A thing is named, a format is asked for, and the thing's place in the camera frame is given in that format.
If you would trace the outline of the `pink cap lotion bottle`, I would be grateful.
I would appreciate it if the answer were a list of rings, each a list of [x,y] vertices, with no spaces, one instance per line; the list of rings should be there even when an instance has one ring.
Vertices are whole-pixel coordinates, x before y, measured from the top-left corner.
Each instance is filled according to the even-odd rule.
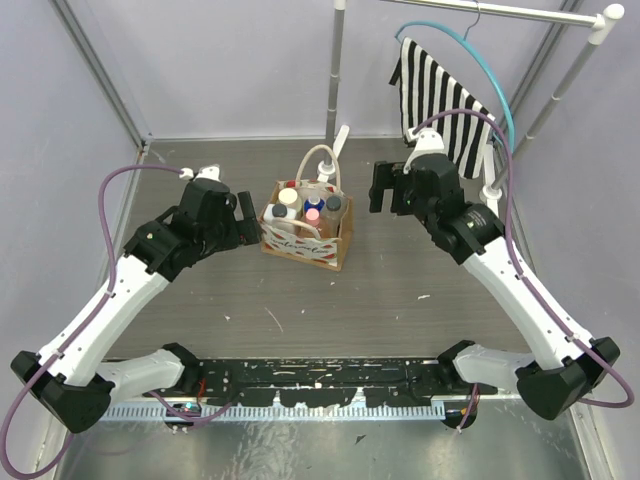
[[[311,231],[309,228],[301,227],[299,229],[298,236],[300,238],[314,238],[314,239],[328,239],[331,238],[325,219],[315,209],[310,209],[305,213],[303,223],[313,228]]]

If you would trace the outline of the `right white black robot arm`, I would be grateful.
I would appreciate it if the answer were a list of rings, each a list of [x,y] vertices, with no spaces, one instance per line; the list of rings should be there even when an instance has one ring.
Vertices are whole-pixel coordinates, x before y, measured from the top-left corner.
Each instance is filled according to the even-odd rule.
[[[386,191],[392,193],[391,212],[415,217],[439,249],[479,280],[530,349],[520,354],[461,341],[438,357],[444,390],[459,394],[484,384],[516,392],[535,414],[553,420],[602,381],[620,356],[616,343],[577,324],[507,239],[499,217],[466,200],[434,130],[419,134],[407,160],[375,163],[370,212],[381,211]]]

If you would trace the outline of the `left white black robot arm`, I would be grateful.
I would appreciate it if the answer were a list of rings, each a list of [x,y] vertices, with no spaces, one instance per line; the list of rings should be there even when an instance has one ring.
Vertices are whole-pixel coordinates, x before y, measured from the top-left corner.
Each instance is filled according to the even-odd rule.
[[[18,353],[12,370],[74,434],[132,397],[161,389],[191,395],[202,377],[200,361],[177,343],[113,365],[105,363],[105,355],[183,270],[260,240],[250,193],[232,193],[220,181],[218,167],[202,169],[186,183],[177,205],[135,230],[105,285],[71,323],[39,351]]]

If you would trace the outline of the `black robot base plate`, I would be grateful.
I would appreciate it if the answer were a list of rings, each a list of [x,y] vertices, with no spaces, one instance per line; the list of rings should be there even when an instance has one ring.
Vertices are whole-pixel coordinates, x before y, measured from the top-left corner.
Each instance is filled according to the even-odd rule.
[[[434,396],[467,396],[472,386],[443,372],[434,359],[209,359],[186,386],[163,387],[162,397],[194,397],[224,406],[345,407],[358,394],[368,408],[429,406]]]

